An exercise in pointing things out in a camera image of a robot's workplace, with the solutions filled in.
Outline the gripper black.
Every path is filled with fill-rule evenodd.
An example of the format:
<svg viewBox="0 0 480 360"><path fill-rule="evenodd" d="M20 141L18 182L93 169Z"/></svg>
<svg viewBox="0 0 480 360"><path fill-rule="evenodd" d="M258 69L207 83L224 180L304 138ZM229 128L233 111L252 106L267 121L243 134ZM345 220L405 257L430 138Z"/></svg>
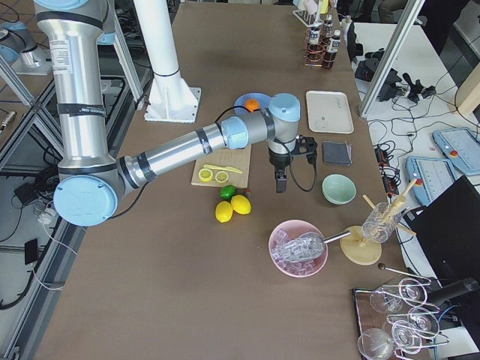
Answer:
<svg viewBox="0 0 480 360"><path fill-rule="evenodd" d="M317 180L317 142L313 137L298 135L289 142L273 139L268 143L268 155L269 162L274 166L277 193L284 193L287 189L287 170L292 180L296 180L293 169L295 157L305 157L313 168L313 179Z"/></svg>

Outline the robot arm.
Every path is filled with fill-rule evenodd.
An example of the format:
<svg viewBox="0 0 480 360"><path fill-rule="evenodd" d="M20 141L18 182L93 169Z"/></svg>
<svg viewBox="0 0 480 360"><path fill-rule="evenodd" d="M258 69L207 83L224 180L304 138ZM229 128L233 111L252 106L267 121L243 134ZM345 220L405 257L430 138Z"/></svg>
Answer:
<svg viewBox="0 0 480 360"><path fill-rule="evenodd" d="M109 220L133 190L219 149L243 149L266 141L277 190L285 169L302 146L317 145L298 133L300 102L276 94L254 112L232 115L133 157L114 158L107 146L98 43L115 37L111 1L37 1L38 27L48 36L61 123L64 157L53 196L66 221L91 227Z"/></svg>

